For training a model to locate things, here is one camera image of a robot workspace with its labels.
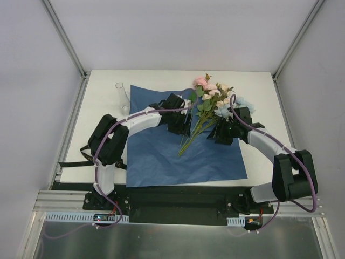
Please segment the artificial flower bunch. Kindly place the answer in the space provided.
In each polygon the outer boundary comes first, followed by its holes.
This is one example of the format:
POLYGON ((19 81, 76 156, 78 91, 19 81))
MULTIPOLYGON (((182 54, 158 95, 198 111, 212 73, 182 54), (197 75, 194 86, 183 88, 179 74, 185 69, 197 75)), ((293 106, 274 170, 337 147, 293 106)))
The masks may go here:
POLYGON ((234 88, 221 83, 213 84, 210 79, 211 76, 206 74, 203 77, 197 77, 193 81, 192 85, 196 90, 196 94, 191 95, 191 100, 195 102, 194 96, 197 96, 199 103, 196 108, 191 110, 196 112, 197 122, 191 131, 191 135, 181 142, 182 147, 178 153, 179 156, 185 153, 200 134, 215 125, 218 119, 230 120, 231 113, 228 109, 230 108, 230 97, 235 94, 234 88))

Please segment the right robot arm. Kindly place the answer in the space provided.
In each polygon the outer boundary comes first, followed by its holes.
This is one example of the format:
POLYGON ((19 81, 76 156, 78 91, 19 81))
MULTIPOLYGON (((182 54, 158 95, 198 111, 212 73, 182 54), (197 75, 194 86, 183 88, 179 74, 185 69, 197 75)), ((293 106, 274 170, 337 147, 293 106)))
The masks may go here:
POLYGON ((317 209, 318 182, 312 155, 296 150, 273 137, 264 125, 253 123, 248 107, 228 108, 232 115, 220 117, 208 139, 231 145, 234 139, 256 148, 273 164, 272 181, 253 186, 243 198, 243 208, 255 213, 262 202, 293 202, 313 213, 317 209))

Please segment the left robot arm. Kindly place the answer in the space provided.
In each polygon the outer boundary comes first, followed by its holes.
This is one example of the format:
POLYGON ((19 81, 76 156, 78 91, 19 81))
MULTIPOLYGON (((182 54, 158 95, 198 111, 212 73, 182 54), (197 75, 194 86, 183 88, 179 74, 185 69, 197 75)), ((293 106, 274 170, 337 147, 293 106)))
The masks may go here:
POLYGON ((113 177, 115 167, 122 162, 122 154, 127 139, 132 135, 149 128, 166 125, 171 133, 190 136, 190 109, 194 101, 183 99, 174 93, 166 100, 153 103, 145 109, 130 114, 120 120, 104 115, 88 140, 95 166, 95 182, 93 188, 98 193, 95 203, 103 210, 113 206, 113 177))

